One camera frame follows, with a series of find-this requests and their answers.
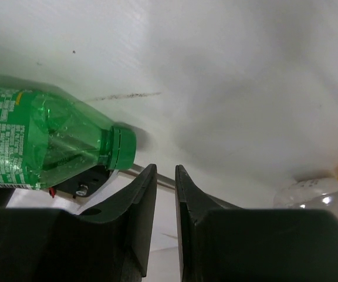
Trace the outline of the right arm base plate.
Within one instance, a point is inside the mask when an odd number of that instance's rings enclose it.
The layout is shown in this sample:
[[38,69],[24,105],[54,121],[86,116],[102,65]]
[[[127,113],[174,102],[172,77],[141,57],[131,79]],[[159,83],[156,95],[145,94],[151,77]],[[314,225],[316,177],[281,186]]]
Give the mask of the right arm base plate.
[[58,192],[71,196],[72,199],[91,199],[107,187],[118,175],[118,170],[109,170],[106,166],[94,166],[70,179],[49,188],[52,198]]

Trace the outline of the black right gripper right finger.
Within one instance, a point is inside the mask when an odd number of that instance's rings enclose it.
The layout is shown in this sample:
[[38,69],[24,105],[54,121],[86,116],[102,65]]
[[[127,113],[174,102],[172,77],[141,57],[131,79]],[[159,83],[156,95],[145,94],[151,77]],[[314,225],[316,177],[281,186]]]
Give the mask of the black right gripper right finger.
[[227,209],[175,168],[182,281],[338,281],[338,219],[306,209]]

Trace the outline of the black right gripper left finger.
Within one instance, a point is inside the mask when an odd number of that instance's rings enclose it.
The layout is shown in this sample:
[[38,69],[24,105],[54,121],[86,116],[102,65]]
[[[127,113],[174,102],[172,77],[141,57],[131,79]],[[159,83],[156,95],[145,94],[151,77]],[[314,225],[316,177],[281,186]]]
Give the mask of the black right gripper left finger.
[[141,281],[147,274],[157,167],[79,215],[0,207],[0,281]]

